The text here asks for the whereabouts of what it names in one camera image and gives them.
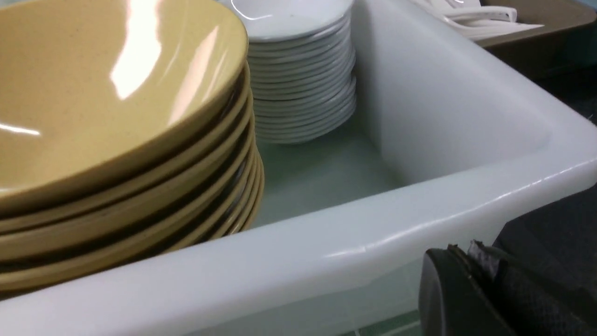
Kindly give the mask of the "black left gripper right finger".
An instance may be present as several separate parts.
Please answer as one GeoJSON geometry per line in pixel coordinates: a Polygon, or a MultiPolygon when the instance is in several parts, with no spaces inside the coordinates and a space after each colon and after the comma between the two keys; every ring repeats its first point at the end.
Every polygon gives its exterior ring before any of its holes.
{"type": "Polygon", "coordinates": [[[566,286],[493,246],[473,240],[469,258],[480,284],[510,327],[520,336],[594,336],[596,300],[566,286]]]}

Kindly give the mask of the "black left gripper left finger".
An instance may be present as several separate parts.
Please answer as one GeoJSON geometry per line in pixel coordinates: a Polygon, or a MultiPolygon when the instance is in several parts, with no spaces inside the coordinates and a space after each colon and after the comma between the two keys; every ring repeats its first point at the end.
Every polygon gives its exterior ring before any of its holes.
{"type": "Polygon", "coordinates": [[[484,291],[484,279],[459,247],[425,251],[418,310],[424,336],[512,336],[484,291]]]}

